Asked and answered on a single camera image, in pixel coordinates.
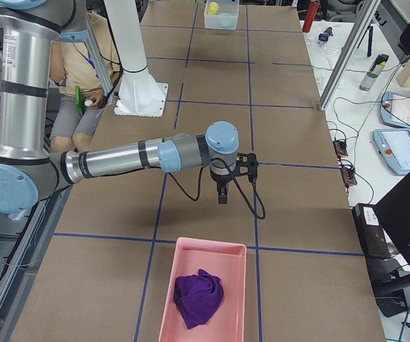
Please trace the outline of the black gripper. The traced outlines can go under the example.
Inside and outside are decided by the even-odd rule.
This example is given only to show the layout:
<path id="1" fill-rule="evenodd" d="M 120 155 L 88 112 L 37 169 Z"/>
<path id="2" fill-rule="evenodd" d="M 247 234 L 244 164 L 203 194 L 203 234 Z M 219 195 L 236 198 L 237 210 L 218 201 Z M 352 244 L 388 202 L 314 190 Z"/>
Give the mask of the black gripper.
<path id="1" fill-rule="evenodd" d="M 245 154 L 236 153 L 234 161 L 227 158 L 214 156 L 210 159 L 210 175 L 217 185 L 218 204 L 227 204 L 228 183 L 237 177 L 247 176 L 252 185 L 253 192 L 257 192 L 258 161 L 253 152 Z"/>

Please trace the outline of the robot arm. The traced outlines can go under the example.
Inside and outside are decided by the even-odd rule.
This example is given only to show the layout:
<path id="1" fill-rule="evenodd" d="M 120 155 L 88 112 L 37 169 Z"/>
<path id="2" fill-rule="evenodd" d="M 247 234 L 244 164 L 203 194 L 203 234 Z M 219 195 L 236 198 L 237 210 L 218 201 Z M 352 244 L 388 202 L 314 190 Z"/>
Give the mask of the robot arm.
<path id="1" fill-rule="evenodd" d="M 0 1 L 0 24 L 0 213 L 30 209 L 84 179 L 151 168 L 208 167 L 220 199 L 239 177 L 255 183 L 255 155 L 239 152 L 226 121 L 200 135 L 90 150 L 110 97 L 105 79 L 122 89 L 117 114 L 163 111 L 168 87 L 149 74 L 140 32 L 123 43 L 84 1 Z"/>

